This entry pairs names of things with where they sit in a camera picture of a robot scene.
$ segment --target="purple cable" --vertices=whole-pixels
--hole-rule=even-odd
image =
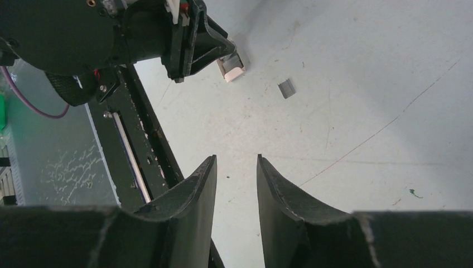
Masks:
[[[57,116],[52,116],[50,114],[47,114],[43,111],[40,111],[38,108],[36,108],[33,104],[31,104],[31,102],[29,102],[25,96],[23,96],[23,94],[21,94],[20,90],[17,88],[17,86],[15,85],[12,77],[10,76],[10,73],[8,72],[7,68],[5,66],[0,66],[0,69],[2,69],[2,73],[3,73],[3,76],[5,76],[5,79],[7,80],[8,84],[10,85],[10,87],[12,88],[13,92],[15,93],[15,95],[29,108],[29,109],[32,109],[35,113],[41,115],[41,116],[44,116],[44,117],[47,117],[47,118],[50,118],[50,119],[59,119],[59,118],[63,118],[66,114],[67,114],[67,111],[69,110],[69,104],[66,105],[66,108],[64,109],[64,111],[60,114],[60,115],[57,115]]]

